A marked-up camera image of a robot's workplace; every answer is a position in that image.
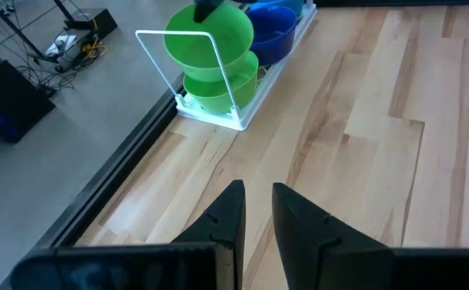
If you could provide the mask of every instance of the dish rack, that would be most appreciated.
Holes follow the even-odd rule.
[[[143,41],[140,39],[141,35],[203,35],[203,36],[208,37],[211,41],[211,44],[213,45],[213,49],[215,51],[217,61],[220,64],[220,69],[222,71],[224,81],[226,82],[226,87],[230,95],[231,103],[234,104],[235,102],[233,98],[233,93],[231,91],[229,81],[227,80],[226,72],[224,70],[222,60],[220,59],[220,55],[218,53],[217,44],[214,40],[214,37],[210,33],[204,32],[204,31],[137,30],[135,34],[139,43],[143,47],[143,50],[147,53],[148,57],[150,58],[152,63],[155,65],[157,71],[163,77],[164,82],[172,91],[174,98],[176,99],[176,102],[177,102],[177,111],[180,116],[183,116],[186,118],[193,118],[193,119],[203,121],[203,122],[209,122],[215,125],[235,129],[237,131],[244,131],[247,129],[247,127],[251,123],[259,107],[261,106],[264,99],[268,95],[268,92],[270,92],[270,89],[276,82],[277,77],[280,75],[284,66],[287,64],[288,59],[292,55],[296,46],[301,42],[303,36],[305,35],[306,30],[308,29],[309,25],[312,23],[316,14],[317,14],[317,9],[316,9],[315,4],[313,4],[313,0],[307,0],[307,3],[303,6],[303,9],[302,9],[301,19],[299,20],[299,23],[296,26],[293,46],[292,46],[292,50],[290,51],[290,53],[283,60],[279,61],[277,64],[273,64],[269,69],[259,68],[258,87],[256,89],[255,96],[252,98],[251,102],[249,102],[249,104],[247,104],[242,109],[238,108],[236,105],[233,105],[231,107],[230,112],[226,114],[211,114],[210,112],[203,110],[201,106],[198,104],[198,102],[196,102],[190,95],[185,94],[183,96],[177,93],[177,91],[172,87],[168,78],[161,71],[160,66],[156,63],[156,60],[154,59],[152,54],[148,51],[147,47],[145,46]]]

